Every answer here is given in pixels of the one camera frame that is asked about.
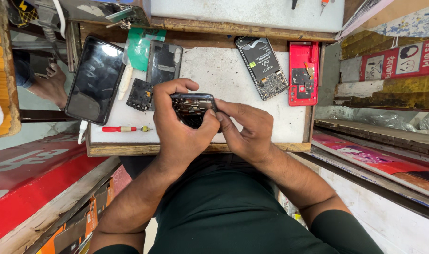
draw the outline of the red phone back cover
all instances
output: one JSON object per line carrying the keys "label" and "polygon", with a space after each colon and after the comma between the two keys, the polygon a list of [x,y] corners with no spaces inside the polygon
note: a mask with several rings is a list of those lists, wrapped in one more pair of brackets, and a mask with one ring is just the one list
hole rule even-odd
{"label": "red phone back cover", "polygon": [[[319,43],[290,43],[289,60],[290,70],[288,81],[290,89],[288,102],[290,106],[316,105],[318,103]],[[307,63],[308,67],[315,69],[312,80],[296,77],[298,75],[297,72],[299,74],[304,72],[306,74],[304,77],[309,77],[304,62]],[[301,81],[313,83],[311,84],[312,88],[309,88],[310,84],[306,86]]]}

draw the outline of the phone screen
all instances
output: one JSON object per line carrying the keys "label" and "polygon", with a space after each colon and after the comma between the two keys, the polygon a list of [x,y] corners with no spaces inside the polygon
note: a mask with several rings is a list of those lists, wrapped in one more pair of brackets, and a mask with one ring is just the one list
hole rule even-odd
{"label": "phone screen", "polygon": [[69,116],[106,123],[122,69],[124,50],[87,37],[65,107]]}

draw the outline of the red screwdriver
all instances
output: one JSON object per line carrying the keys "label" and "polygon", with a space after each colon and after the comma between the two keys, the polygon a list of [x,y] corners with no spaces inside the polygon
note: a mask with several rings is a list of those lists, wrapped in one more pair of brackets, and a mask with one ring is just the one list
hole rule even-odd
{"label": "red screwdriver", "polygon": [[[130,132],[130,131],[136,131],[138,128],[136,127],[129,127],[129,126],[119,126],[119,127],[113,127],[113,126],[105,126],[102,127],[103,132]],[[154,130],[152,128],[147,127],[146,125],[143,125],[139,128],[140,131],[148,132],[149,130]]]}

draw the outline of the usb cable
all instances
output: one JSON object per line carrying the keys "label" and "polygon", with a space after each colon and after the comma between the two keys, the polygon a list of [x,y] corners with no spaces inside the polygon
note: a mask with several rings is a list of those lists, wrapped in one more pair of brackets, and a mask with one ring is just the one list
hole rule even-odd
{"label": "usb cable", "polygon": [[79,136],[78,136],[78,145],[81,145],[86,137],[83,137],[83,133],[86,131],[87,121],[81,121],[79,125]]}

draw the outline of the green plastic bag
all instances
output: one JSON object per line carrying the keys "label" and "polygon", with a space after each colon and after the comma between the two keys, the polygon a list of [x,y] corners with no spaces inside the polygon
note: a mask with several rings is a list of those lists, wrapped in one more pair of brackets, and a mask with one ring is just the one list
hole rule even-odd
{"label": "green plastic bag", "polygon": [[131,66],[141,71],[147,71],[149,63],[150,41],[158,40],[164,42],[166,30],[131,28],[128,31],[128,58]]}

